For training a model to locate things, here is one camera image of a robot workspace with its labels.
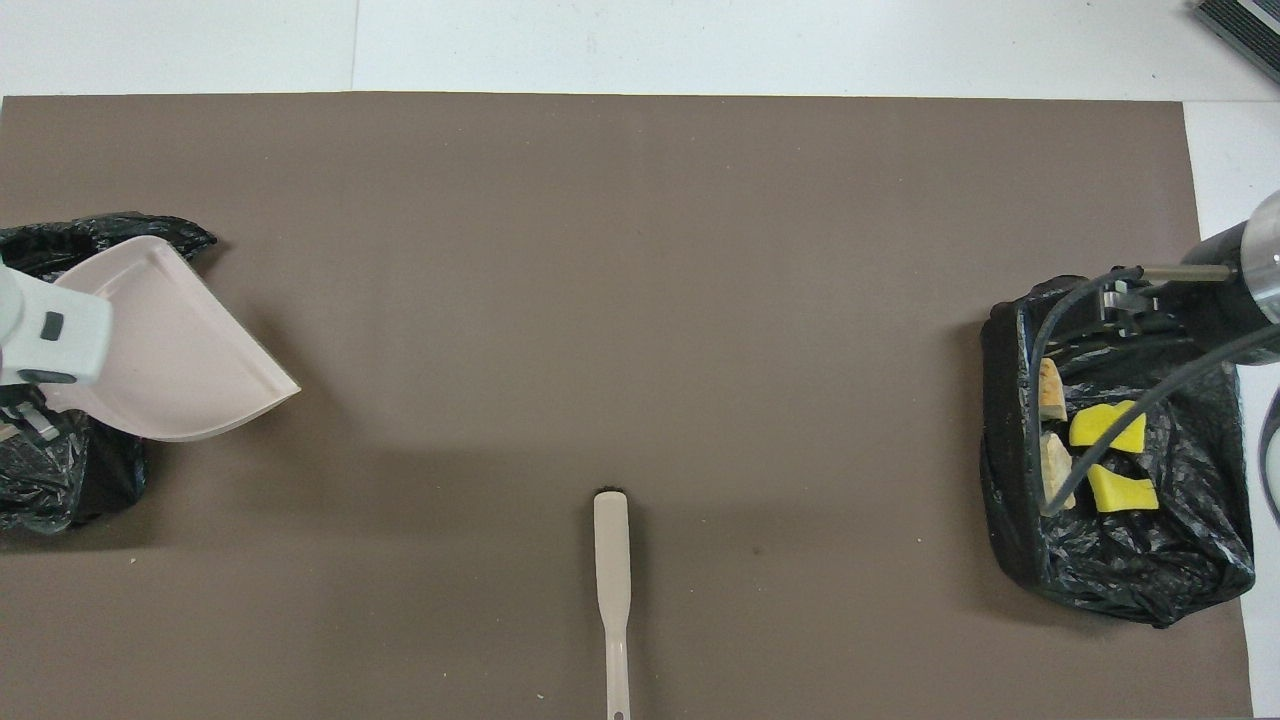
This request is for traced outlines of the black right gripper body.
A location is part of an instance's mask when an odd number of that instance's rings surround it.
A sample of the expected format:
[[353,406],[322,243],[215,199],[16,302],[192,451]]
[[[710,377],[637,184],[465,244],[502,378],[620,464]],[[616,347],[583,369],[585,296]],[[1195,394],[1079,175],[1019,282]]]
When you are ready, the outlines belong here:
[[1164,279],[1114,281],[1100,319],[1124,338],[1190,342],[1208,352],[1277,328],[1277,227],[1242,222],[1189,251]]

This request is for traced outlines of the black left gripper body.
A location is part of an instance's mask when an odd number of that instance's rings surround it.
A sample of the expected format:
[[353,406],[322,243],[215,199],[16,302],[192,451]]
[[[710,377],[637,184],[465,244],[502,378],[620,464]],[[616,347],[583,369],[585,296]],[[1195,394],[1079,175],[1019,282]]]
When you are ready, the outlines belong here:
[[1,387],[1,442],[22,438],[28,443],[51,443],[61,438],[55,413],[36,386]]

